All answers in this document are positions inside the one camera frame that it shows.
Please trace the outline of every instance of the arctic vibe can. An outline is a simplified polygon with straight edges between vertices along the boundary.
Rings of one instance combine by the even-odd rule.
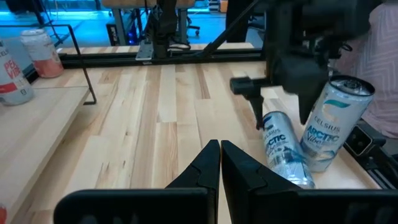
[[[281,111],[263,117],[263,137],[268,168],[303,189],[313,189],[311,173],[300,155],[299,140],[289,117]]]
[[[374,87],[366,81],[347,75],[330,77],[300,142],[312,172],[323,172],[331,164],[373,94]]]

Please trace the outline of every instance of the wooden tabletop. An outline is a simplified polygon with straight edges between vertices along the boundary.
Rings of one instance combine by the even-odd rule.
[[[82,107],[25,201],[19,221],[50,223],[57,202],[80,189],[164,188],[210,139],[228,139],[265,164],[252,109],[229,90],[230,78],[263,77],[264,69],[265,62],[89,69],[98,104]],[[34,84],[82,85],[81,70]],[[264,88],[262,95],[264,112],[285,111],[300,138],[297,97],[279,87]],[[321,189],[379,188],[344,149],[325,173],[313,176]],[[219,223],[225,224],[230,218],[222,181],[220,185]]]
[[[87,97],[87,87],[43,88],[23,105],[0,105],[0,203],[13,217]]]

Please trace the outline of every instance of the pink shirt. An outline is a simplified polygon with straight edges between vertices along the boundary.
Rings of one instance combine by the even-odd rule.
[[[398,138],[398,4],[381,4],[369,22],[369,33],[347,43],[353,51],[343,50],[335,68],[375,87],[362,118],[383,135]]]

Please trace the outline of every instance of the celsius can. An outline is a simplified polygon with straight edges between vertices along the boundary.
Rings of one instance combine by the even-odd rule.
[[[42,78],[62,74],[63,66],[50,36],[43,29],[22,31],[21,42],[28,51],[37,73]]]
[[[19,105],[33,98],[33,89],[0,40],[0,102]]]
[[[299,140],[289,117],[281,111],[273,111],[267,113],[262,121],[268,168],[303,189],[315,188],[311,173],[300,155]]]
[[[323,88],[301,140],[313,172],[331,164],[374,94],[374,87],[347,75],[334,75]]]

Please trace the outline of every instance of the wood grain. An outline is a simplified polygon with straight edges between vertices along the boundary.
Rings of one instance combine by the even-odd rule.
[[[86,87],[36,89],[35,98],[0,106],[0,202],[10,218],[27,197],[88,94]]]
[[[221,46],[237,47],[251,45]],[[108,47],[83,53],[95,50],[134,49]],[[228,85],[231,77],[263,77],[264,68],[264,62],[245,62],[89,69],[98,104],[82,107],[15,223],[41,223],[39,218],[51,214],[57,202],[74,190],[165,187],[210,139],[228,139],[265,164],[251,107],[241,96],[232,95]],[[84,80],[76,82],[76,76],[82,73],[68,70],[35,86],[84,85]],[[263,89],[262,95],[264,112],[285,111],[300,137],[297,97],[281,88]],[[319,188],[379,188],[344,149],[324,174],[314,178]],[[227,224],[231,220],[222,181],[220,186],[218,221]]]

